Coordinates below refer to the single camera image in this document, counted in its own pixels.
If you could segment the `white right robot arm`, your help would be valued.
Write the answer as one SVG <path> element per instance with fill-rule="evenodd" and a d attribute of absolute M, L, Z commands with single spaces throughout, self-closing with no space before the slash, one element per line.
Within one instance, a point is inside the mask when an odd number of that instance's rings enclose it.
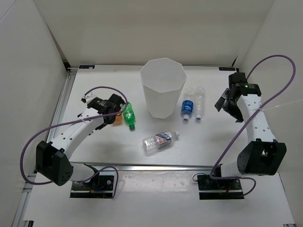
<path fill-rule="evenodd" d="M 275 175 L 287 151 L 286 145 L 276 140 L 261 111 L 259 86 L 250 84 L 245 73 L 240 72 L 229 75 L 228 80 L 228 88 L 214 106 L 244 123 L 248 144 L 235 161 L 218 164 L 212 171 L 213 185 L 218 189 L 225 188 L 230 179 Z"/>

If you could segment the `clear unlabeled plastic bottle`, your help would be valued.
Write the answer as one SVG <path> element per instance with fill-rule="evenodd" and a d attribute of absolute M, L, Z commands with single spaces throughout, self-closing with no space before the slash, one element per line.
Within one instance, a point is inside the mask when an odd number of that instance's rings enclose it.
<path fill-rule="evenodd" d="M 204 115 L 205 108 L 205 89 L 203 87 L 197 87 L 195 89 L 195 119 L 200 121 Z"/>

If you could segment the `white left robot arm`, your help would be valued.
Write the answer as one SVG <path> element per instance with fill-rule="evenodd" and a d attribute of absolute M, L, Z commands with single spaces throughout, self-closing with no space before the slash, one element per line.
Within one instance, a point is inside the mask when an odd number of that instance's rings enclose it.
<path fill-rule="evenodd" d="M 94 131 L 101 130 L 116 120 L 116 113 L 125 101 L 112 94 L 109 99 L 98 98 L 89 93 L 81 99 L 87 107 L 66 131 L 50 142 L 41 141 L 36 147 L 36 171 L 58 186 L 68 181 L 82 181 L 88 189 L 95 189 L 99 177 L 89 168 L 71 164 L 69 159 L 76 148 Z"/>

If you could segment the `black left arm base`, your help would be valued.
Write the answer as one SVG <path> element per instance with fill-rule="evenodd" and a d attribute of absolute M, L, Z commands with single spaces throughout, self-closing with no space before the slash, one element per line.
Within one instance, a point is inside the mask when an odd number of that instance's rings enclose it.
<path fill-rule="evenodd" d="M 70 198 L 112 199 L 115 188 L 116 172 L 104 171 L 87 183 L 72 183 Z"/>

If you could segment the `green plastic soda bottle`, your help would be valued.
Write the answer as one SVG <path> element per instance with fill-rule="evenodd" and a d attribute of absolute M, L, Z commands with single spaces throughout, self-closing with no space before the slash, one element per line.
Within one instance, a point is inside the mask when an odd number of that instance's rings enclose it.
<path fill-rule="evenodd" d="M 131 131 L 135 130 L 135 115 L 132 104 L 129 102 L 123 111 L 123 119 Z"/>

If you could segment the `orange juice bottle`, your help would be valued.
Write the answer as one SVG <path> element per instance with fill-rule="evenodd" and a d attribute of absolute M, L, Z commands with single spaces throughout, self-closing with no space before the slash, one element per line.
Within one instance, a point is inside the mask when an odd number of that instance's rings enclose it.
<path fill-rule="evenodd" d="M 116 115 L 116 119 L 114 121 L 114 125 L 121 125 L 123 121 L 123 116 L 121 114 Z"/>

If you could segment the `blue label Pocari bottle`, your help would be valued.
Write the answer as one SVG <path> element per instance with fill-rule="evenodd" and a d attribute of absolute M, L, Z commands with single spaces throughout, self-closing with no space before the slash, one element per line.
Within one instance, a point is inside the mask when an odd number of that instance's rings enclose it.
<path fill-rule="evenodd" d="M 187 122 L 194 110 L 194 89 L 189 87 L 186 88 L 183 95 L 183 102 L 181 107 L 181 115 L 183 117 L 183 121 Z"/>

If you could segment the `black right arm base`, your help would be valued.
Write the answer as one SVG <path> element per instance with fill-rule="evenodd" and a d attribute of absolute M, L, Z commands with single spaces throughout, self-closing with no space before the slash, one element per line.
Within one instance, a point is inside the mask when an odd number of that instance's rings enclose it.
<path fill-rule="evenodd" d="M 244 199 L 241 183 L 237 179 L 215 180 L 209 175 L 193 175 L 198 184 L 200 200 L 240 200 Z"/>

